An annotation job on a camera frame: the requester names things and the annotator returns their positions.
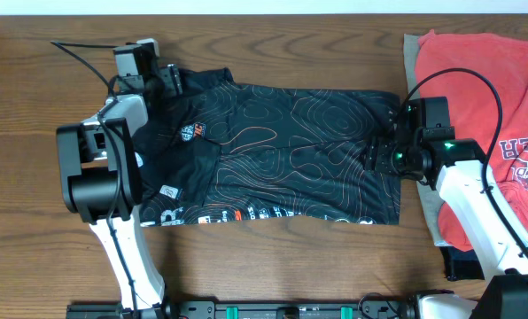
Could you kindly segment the black orange-patterned jersey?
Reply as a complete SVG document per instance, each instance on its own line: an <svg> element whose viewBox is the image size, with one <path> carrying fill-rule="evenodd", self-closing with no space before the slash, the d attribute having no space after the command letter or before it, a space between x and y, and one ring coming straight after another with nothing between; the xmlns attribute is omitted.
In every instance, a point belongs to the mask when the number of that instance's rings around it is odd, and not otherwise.
<svg viewBox="0 0 528 319"><path fill-rule="evenodd" d="M400 181L368 171L368 140L399 98L377 90L237 83L228 69L183 70L133 137L144 227L307 216L395 225Z"/></svg>

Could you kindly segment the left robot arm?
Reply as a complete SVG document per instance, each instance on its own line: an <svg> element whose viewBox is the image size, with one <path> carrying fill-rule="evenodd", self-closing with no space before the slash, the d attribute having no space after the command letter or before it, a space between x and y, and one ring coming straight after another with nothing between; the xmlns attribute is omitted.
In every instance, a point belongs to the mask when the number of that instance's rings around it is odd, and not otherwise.
<svg viewBox="0 0 528 319"><path fill-rule="evenodd" d="M120 287L120 302L75 302L68 318L176 318L178 307L152 260L139 220L141 177L132 136L144 126L153 94L181 92L177 69L159 67L159 45L147 38L112 48L117 73L101 76L104 106L56 131L62 197L102 244Z"/></svg>

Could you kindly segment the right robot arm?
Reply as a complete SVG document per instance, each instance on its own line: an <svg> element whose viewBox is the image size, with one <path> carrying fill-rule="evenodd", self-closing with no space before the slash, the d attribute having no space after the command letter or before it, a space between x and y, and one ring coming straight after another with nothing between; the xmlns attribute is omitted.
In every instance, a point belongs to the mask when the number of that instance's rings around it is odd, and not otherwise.
<svg viewBox="0 0 528 319"><path fill-rule="evenodd" d="M487 287L479 300L451 292L419 292L399 307L400 318L527 318L528 231L473 139L458 139L444 97L415 99L389 132L373 136L363 166L426 183L454 212L478 257Z"/></svg>

